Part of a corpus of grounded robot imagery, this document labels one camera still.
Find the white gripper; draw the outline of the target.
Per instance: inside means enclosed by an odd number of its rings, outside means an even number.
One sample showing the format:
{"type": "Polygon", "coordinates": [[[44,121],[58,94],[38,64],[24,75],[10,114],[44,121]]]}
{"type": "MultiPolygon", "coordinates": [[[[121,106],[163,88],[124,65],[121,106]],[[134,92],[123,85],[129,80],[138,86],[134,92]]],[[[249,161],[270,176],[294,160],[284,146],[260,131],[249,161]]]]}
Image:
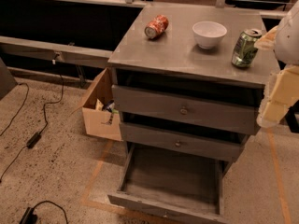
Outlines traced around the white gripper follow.
{"type": "Polygon", "coordinates": [[[259,107],[258,125],[270,128],[278,125],[299,100],[299,0],[279,25],[259,38],[254,47],[274,49],[277,59],[287,64],[283,70],[270,76],[259,107]]]}

